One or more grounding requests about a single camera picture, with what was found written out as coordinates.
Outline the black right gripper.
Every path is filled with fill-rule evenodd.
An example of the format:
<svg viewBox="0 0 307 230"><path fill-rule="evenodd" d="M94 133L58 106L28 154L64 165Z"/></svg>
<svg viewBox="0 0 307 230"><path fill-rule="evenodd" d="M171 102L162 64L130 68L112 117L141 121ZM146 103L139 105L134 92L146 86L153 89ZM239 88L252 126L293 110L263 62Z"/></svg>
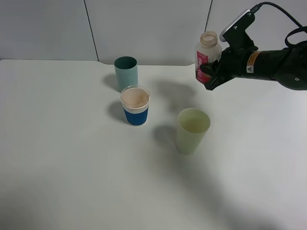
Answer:
<svg viewBox="0 0 307 230"><path fill-rule="evenodd" d="M220 61L201 64L202 73L211 78L204 84L205 88L212 91L234 78L248 78L254 74L254 68L247 62L251 54L257 50L258 48L253 46L238 54L233 48L228 47L222 52Z"/></svg>

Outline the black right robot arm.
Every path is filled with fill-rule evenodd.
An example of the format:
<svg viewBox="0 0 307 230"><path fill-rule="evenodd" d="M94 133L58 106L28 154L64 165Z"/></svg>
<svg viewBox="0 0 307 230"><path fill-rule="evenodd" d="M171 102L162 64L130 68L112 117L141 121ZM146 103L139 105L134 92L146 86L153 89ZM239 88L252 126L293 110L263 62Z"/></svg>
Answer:
<svg viewBox="0 0 307 230"><path fill-rule="evenodd" d="M210 79L204 83L207 90L234 79L245 78L264 81L276 81L282 86L295 90L307 89L307 45L299 43L282 50L247 50L237 54L227 48L220 60L200 65Z"/></svg>

